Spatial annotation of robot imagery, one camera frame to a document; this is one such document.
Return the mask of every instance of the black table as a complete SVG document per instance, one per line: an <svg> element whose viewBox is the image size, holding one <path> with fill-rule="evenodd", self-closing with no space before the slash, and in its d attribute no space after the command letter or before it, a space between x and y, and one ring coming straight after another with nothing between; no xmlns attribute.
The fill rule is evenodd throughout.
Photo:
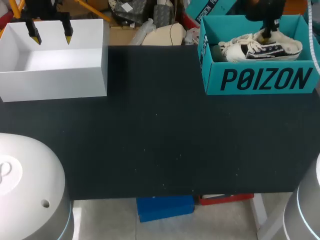
<svg viewBox="0 0 320 240"><path fill-rule="evenodd" d="M313 94L207 96L195 46L109 47L108 97L0 104L73 200L293 191L320 152Z"/></svg>

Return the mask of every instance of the white sneaker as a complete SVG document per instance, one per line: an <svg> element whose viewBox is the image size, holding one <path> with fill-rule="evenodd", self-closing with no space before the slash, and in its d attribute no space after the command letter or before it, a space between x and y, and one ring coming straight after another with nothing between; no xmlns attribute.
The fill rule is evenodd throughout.
<svg viewBox="0 0 320 240"><path fill-rule="evenodd" d="M240 39L230 45L225 51L228 62L248 61L294 61L302 49L302 43L294 40L278 31L271 32L266 44L260 44L257 40L263 30L254 34L252 38Z"/></svg>
<svg viewBox="0 0 320 240"><path fill-rule="evenodd" d="M254 35L252 33L250 34L245 34L242 36L238 36L235 38L232 38L230 41L221 41L218 43L220 49L221 49L221 53L223 56L226 56L227 50L230 46L232 46L233 44L236 44L237 41L239 40L243 40L243 39L252 39L254 37Z"/></svg>

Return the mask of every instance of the logo on robot base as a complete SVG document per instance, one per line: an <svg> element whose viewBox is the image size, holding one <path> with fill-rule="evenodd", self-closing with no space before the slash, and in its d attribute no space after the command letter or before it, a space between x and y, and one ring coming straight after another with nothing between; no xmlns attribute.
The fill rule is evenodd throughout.
<svg viewBox="0 0 320 240"><path fill-rule="evenodd" d="M2 178L7 176L11 172L11 164L9 162L3 162L0 164L0 184L2 183Z"/></svg>
<svg viewBox="0 0 320 240"><path fill-rule="evenodd" d="M23 168L18 159L0 155L0 196L11 192L20 182Z"/></svg>

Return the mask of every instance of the teal shoe box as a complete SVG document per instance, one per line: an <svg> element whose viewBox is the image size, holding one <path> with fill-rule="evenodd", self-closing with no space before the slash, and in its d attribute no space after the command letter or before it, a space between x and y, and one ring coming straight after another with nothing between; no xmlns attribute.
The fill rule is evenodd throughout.
<svg viewBox="0 0 320 240"><path fill-rule="evenodd" d="M192 0L186 8L186 13L198 24L203 16L226 15L236 0Z"/></svg>
<svg viewBox="0 0 320 240"><path fill-rule="evenodd" d="M262 22L243 15L204 16L200 25L198 56L207 95L306 94L320 79L309 46L308 25L300 15L284 15L279 30L298 40L303 50L295 61L214 62L210 45L228 42L244 34L256 33ZM313 38L316 58L320 46Z"/></svg>

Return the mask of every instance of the white table leg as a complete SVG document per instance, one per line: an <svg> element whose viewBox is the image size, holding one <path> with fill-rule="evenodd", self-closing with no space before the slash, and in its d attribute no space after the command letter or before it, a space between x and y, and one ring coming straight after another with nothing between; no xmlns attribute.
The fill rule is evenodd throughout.
<svg viewBox="0 0 320 240"><path fill-rule="evenodd" d="M284 197L275 207L269 217L267 217L262 195L255 194L251 200L251 208L257 228L258 240L272 240L279 229L283 226L283 216L286 204L290 195Z"/></svg>

